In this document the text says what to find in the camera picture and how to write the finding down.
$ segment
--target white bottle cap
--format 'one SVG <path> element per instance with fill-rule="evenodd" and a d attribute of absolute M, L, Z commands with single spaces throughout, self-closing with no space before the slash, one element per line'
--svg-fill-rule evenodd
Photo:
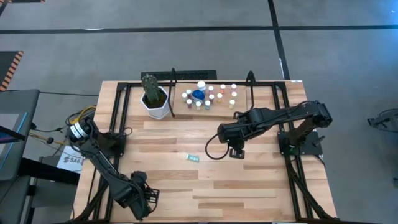
<path fill-rule="evenodd" d="M 205 81 L 199 81 L 198 84 L 197 84 L 197 87 L 198 87 L 198 88 L 203 88 L 203 87 L 205 87 L 205 86 L 206 86 Z"/>

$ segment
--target wooden table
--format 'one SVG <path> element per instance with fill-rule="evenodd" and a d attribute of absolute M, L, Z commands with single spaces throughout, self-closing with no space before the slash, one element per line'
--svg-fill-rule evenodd
<path fill-rule="evenodd" d="M 101 87 L 95 123 L 102 132 L 107 132 L 109 128 L 116 85 L 117 82 L 105 81 Z M 307 99 L 302 82 L 286 81 L 286 87 L 290 106 Z M 246 143 L 244 160 L 225 157 L 221 161 L 212 161 L 204 152 L 205 143 L 216 133 L 220 123 L 230 123 L 232 119 L 199 116 L 173 118 L 168 115 L 157 121 L 147 115 L 139 102 L 143 89 L 132 88 L 131 91 L 126 127 L 131 127 L 133 132 L 127 138 L 119 171 L 127 176 L 135 170 L 145 171 L 148 184 L 160 189 L 159 205 L 144 222 L 295 220 L 285 161 L 279 153 L 277 126 Z M 247 87 L 248 108 L 250 97 Z M 254 87 L 254 100 L 258 108 L 275 109 L 269 87 Z M 224 154 L 225 150 L 226 145 L 220 144 L 217 139 L 210 144 L 209 152 L 215 157 Z M 200 162 L 186 160 L 187 154 L 200 156 Z M 335 216 L 323 165 L 314 156 L 302 156 L 302 160 L 309 191 L 326 212 Z M 73 205 L 76 215 L 86 206 L 93 171 L 91 162 L 85 161 Z M 99 178 L 97 174 L 91 196 L 98 189 Z M 299 190 L 298 197 L 302 216 L 305 217 Z M 107 198 L 103 197 L 100 217 L 104 217 Z M 111 222 L 133 221 L 130 209 L 123 209 L 114 202 Z"/>

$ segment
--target small bottle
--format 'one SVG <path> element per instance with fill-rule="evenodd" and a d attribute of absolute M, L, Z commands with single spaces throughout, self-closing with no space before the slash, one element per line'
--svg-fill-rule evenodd
<path fill-rule="evenodd" d="M 188 99 L 192 99 L 192 90 L 186 90 L 185 93 L 187 94 Z"/>
<path fill-rule="evenodd" d="M 210 101 L 210 103 L 214 102 L 214 95 L 213 94 L 209 95 L 209 101 Z"/>
<path fill-rule="evenodd" d="M 235 100 L 230 100 L 229 101 L 229 108 L 232 109 L 235 106 Z"/>
<path fill-rule="evenodd" d="M 187 107 L 188 107 L 188 109 L 192 108 L 192 100 L 191 99 L 187 99 Z"/>
<path fill-rule="evenodd" d="M 236 84 L 231 85 L 231 93 L 236 92 Z"/>
<path fill-rule="evenodd" d="M 238 94 L 236 92 L 232 92 L 231 95 L 232 95 L 232 99 L 236 101 Z"/>
<path fill-rule="evenodd" d="M 200 101 L 197 101 L 196 105 L 197 105 L 197 110 L 200 110 L 200 106 L 201 106 Z"/>
<path fill-rule="evenodd" d="M 217 94 L 217 102 L 223 101 L 223 95 L 221 93 Z"/>
<path fill-rule="evenodd" d="M 209 89 L 209 95 L 212 95 L 214 87 L 213 86 L 209 86 L 208 89 Z"/>
<path fill-rule="evenodd" d="M 203 93 L 205 93 L 206 91 L 206 83 L 205 81 L 199 81 L 197 84 L 198 90 L 202 91 Z"/>
<path fill-rule="evenodd" d="M 181 97 L 182 97 L 182 101 L 183 101 L 183 102 L 186 102 L 186 101 L 187 101 L 188 95 L 187 95 L 187 93 L 182 93 L 182 94 L 181 94 Z"/>
<path fill-rule="evenodd" d="M 206 100 L 205 102 L 205 109 L 209 110 L 210 109 L 210 101 Z"/>
<path fill-rule="evenodd" d="M 225 90 L 225 85 L 224 85 L 224 84 L 221 84 L 221 85 L 220 85 L 220 93 L 221 93 L 221 94 L 224 94 L 224 90 Z"/>

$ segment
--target cactus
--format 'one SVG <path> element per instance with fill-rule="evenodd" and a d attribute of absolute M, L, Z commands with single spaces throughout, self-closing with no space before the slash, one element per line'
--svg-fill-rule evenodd
<path fill-rule="evenodd" d="M 147 106 L 149 108 L 163 106 L 165 96 L 159 90 L 156 78 L 153 75 L 146 74 L 143 78 L 141 78 L 141 84 L 145 90 Z"/>

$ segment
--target black metal frame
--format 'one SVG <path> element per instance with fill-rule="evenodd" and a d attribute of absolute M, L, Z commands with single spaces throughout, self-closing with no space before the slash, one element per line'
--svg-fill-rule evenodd
<path fill-rule="evenodd" d="M 171 79 L 169 83 L 166 82 L 160 82 L 159 85 L 160 86 L 168 86 L 169 87 L 169 96 L 171 96 L 171 89 L 173 86 L 176 85 L 176 83 L 178 83 L 176 76 L 175 76 L 175 70 L 174 68 L 171 71 Z M 211 82 L 208 81 L 206 82 L 208 84 L 219 84 L 220 82 Z M 279 102 L 279 96 L 278 96 L 278 89 L 281 91 L 282 93 L 282 99 L 284 102 L 284 107 L 290 107 L 289 105 L 289 99 L 287 96 L 287 90 L 286 90 L 286 84 L 285 81 L 256 81 L 256 78 L 254 77 L 254 74 L 252 71 L 250 71 L 247 75 L 246 81 L 245 82 L 222 82 L 223 84 L 226 85 L 230 85 L 230 84 L 237 84 L 237 85 L 244 85 L 244 86 L 248 86 L 250 87 L 250 91 L 251 91 L 251 109 L 254 108 L 254 91 L 253 88 L 255 86 L 269 86 L 272 89 L 272 94 L 273 94 L 273 98 L 274 98 L 274 103 L 275 103 L 275 108 L 276 109 L 280 109 L 280 102 Z M 124 128 L 125 128 L 125 124 L 126 124 L 126 118 L 127 118 L 127 108 L 128 108 L 128 103 L 129 103 L 129 96 L 131 93 L 131 88 L 133 87 L 141 87 L 140 83 L 128 83 L 128 82 L 119 82 L 117 85 L 117 89 L 116 89 L 116 96 L 115 96 L 115 101 L 114 101 L 114 105 L 113 105 L 113 112 L 112 112 L 112 117 L 111 117 L 111 124 L 109 127 L 109 131 L 114 131 L 114 127 L 116 125 L 116 116 L 118 113 L 118 108 L 119 108 L 119 103 L 120 103 L 120 96 L 122 91 L 125 91 L 125 97 L 124 97 L 124 102 L 123 102 L 123 108 L 122 108 L 122 113 L 121 113 L 121 124 L 119 127 L 119 132 L 123 132 Z M 170 112 L 173 116 L 173 118 L 175 117 L 173 109 L 170 105 L 170 97 L 168 98 L 167 103 L 169 104 L 170 107 Z M 293 122 L 289 122 L 289 129 L 294 129 L 294 125 Z M 279 131 L 280 132 L 284 132 L 285 128 L 283 126 L 283 124 L 279 125 Z M 287 172 L 289 172 L 289 166 L 291 166 L 291 160 L 290 160 L 290 154 L 284 154 L 281 152 L 281 154 L 284 156 L 285 158 L 285 164 L 286 164 L 286 169 Z M 120 154 L 119 156 L 116 156 L 114 158 L 114 166 L 116 169 L 118 169 L 119 166 L 119 161 L 120 161 L 120 157 L 123 154 Z M 296 166 L 297 166 L 297 171 L 298 171 L 298 176 L 295 177 L 295 179 L 300 181 L 300 186 L 301 188 L 307 189 L 307 183 L 305 181 L 305 174 L 304 174 L 304 169 L 303 169 L 303 164 L 302 164 L 302 160 L 301 160 L 301 155 L 297 154 L 294 155 L 295 157 L 295 161 L 296 161 Z M 296 191 L 296 187 L 295 187 L 295 180 L 294 178 L 289 175 L 288 173 L 288 180 L 289 180 L 289 187 L 290 187 L 290 194 L 292 197 L 292 203 L 293 203 L 293 209 L 294 209 L 294 215 L 295 215 L 295 219 L 296 222 L 304 222 L 304 223 L 357 223 L 357 222 L 345 222 L 345 221 L 339 221 L 338 219 L 314 219 L 313 217 L 313 213 L 312 213 L 312 208 L 310 205 L 310 202 L 307 200 L 307 198 L 303 198 L 304 199 L 304 203 L 305 203 L 305 211 L 307 213 L 307 217 L 306 218 L 302 218 L 301 216 L 301 212 L 300 212 L 300 205 L 299 205 L 299 200 L 297 197 L 297 191 Z M 112 202 L 112 198 L 109 195 L 108 196 L 108 202 L 106 205 L 106 211 L 105 211 L 105 218 L 104 219 L 99 219 L 99 213 L 100 213 L 100 207 L 101 207 L 101 200 L 100 198 L 102 197 L 103 193 L 104 193 L 104 187 L 107 187 L 108 183 L 106 183 L 104 181 L 104 179 L 100 178 L 100 184 L 98 186 L 98 192 L 97 194 L 94 196 L 94 198 L 96 199 L 95 202 L 91 201 L 90 202 L 90 207 L 92 208 L 95 205 L 95 212 L 93 215 L 93 220 L 98 220 L 101 222 L 105 222 L 105 223 L 110 223 L 110 218 L 111 218 L 111 212 L 112 212 L 112 207 L 113 207 L 113 202 Z"/>

